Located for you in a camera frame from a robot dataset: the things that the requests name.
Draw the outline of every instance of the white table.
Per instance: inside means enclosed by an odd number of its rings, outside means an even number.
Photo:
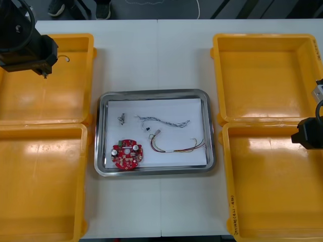
[[[213,60],[217,33],[309,33],[323,46],[323,20],[40,21],[40,33],[91,33],[92,110],[108,91],[200,88],[218,113]],[[221,128],[214,126],[216,134]],[[225,235],[228,204],[221,146],[214,171],[197,175],[86,177],[84,238]],[[118,207],[131,202],[133,211]]]

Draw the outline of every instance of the colored wire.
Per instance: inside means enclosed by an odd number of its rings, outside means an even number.
[[[196,138],[193,138],[193,140],[195,140],[195,145],[193,147],[190,147],[190,148],[187,148],[187,149],[182,149],[182,150],[166,151],[166,150],[163,150],[163,149],[159,148],[156,145],[156,136],[159,133],[160,133],[160,130],[157,130],[157,132],[154,135],[153,134],[149,135],[151,148],[154,151],[159,152],[159,153],[192,152],[193,150],[199,149],[199,148],[201,148],[201,147],[203,147],[205,145],[204,139],[202,139],[202,141],[199,144],[197,144]]]

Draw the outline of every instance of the metal tray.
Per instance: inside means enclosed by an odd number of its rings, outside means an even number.
[[[162,100],[162,99],[201,99],[202,122],[205,140],[206,165],[194,166],[164,166],[164,167],[138,167],[134,170],[120,170],[118,168],[105,168],[106,162],[106,128],[107,109],[109,101],[136,101],[136,100]],[[133,92],[109,92],[102,95],[98,101],[95,129],[94,167],[102,176],[128,176],[128,175],[159,175],[202,173],[213,169],[216,164],[213,125],[210,112],[209,96],[199,89],[175,90],[148,90]]]

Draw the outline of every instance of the shoe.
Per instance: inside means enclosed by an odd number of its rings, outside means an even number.
[[[48,6],[48,14],[52,17],[57,17],[62,14],[65,9],[65,4],[62,0],[51,0]]]
[[[111,16],[110,6],[111,6],[111,2],[108,4],[97,4],[96,11],[95,11],[96,19],[97,20],[109,19]]]

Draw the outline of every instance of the yellow bin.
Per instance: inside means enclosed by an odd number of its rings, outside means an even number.
[[[81,238],[87,153],[82,124],[0,127],[0,241]]]
[[[323,78],[316,40],[308,34],[217,34],[210,51],[221,125],[299,122],[314,116],[311,92]]]
[[[291,142],[296,127],[223,126],[228,231],[236,241],[323,241],[323,155]]]
[[[91,122],[90,104],[95,49],[91,34],[50,35],[58,45],[52,74],[8,73],[0,68],[0,126]]]

